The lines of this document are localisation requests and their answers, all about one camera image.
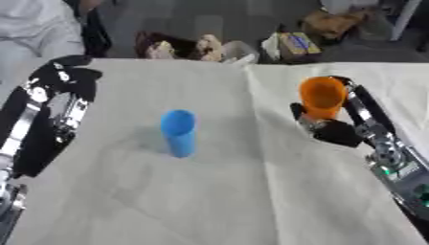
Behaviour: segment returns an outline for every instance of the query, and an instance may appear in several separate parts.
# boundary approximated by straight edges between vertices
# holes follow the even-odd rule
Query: black plastic part
[[[326,126],[316,129],[313,137],[319,141],[348,147],[358,147],[362,142],[352,125],[337,120],[326,121]]]
[[[36,177],[70,144],[70,142],[60,144],[56,141],[50,115],[50,108],[43,107],[34,119],[13,165],[13,171],[17,176]]]
[[[8,139],[13,126],[25,110],[29,96],[21,87],[17,87],[9,95],[0,110],[0,146]]]
[[[339,77],[339,76],[331,76],[331,77],[337,78],[338,80],[343,82],[345,86],[349,85],[351,82],[350,78]],[[396,133],[396,130],[392,121],[389,119],[389,117],[386,115],[384,110],[380,107],[377,101],[373,98],[373,96],[370,94],[370,92],[368,92],[368,90],[364,86],[362,85],[357,86],[354,89],[354,93],[362,101],[365,107],[370,111],[370,113],[372,114],[372,116],[375,118],[377,122],[383,124],[389,132],[393,134]],[[360,125],[363,123],[357,111],[354,109],[354,107],[350,104],[349,101],[347,100],[345,101],[344,107],[349,113],[351,119],[354,121],[355,125]]]
[[[300,103],[291,103],[290,110],[292,111],[293,118],[297,121],[301,115],[306,113],[305,108]]]
[[[357,97],[362,100],[375,120],[383,124],[389,132],[396,134],[394,124],[380,107],[380,105],[375,101],[370,92],[368,92],[368,90],[363,86],[356,87],[354,92],[356,93]]]

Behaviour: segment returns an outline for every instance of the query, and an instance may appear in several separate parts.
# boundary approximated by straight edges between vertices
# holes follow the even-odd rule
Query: gray floor
[[[271,34],[279,23],[297,30],[296,23],[320,8],[318,0],[105,0],[100,12],[114,47],[110,57],[134,57],[134,37],[140,30],[196,39],[213,33],[222,41],[251,45]],[[320,61],[429,62],[415,52],[417,35],[407,32],[396,43],[364,42],[349,38],[326,47]]]

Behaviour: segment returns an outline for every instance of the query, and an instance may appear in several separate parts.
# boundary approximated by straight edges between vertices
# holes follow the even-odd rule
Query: table
[[[40,64],[20,69],[0,97]],[[366,149],[309,139],[288,104],[303,78],[337,74],[380,95],[390,88],[389,109],[421,109],[421,97],[393,98],[402,82],[427,95],[428,65],[92,66],[104,72],[96,102],[76,140],[27,180],[28,209],[10,244],[425,244],[364,168]],[[176,108],[197,116],[198,149],[188,159],[170,157],[158,129]]]

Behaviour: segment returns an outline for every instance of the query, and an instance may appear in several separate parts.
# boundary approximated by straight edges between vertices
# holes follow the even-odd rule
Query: person
[[[80,34],[62,0],[0,0],[0,80],[34,57],[84,54]]]

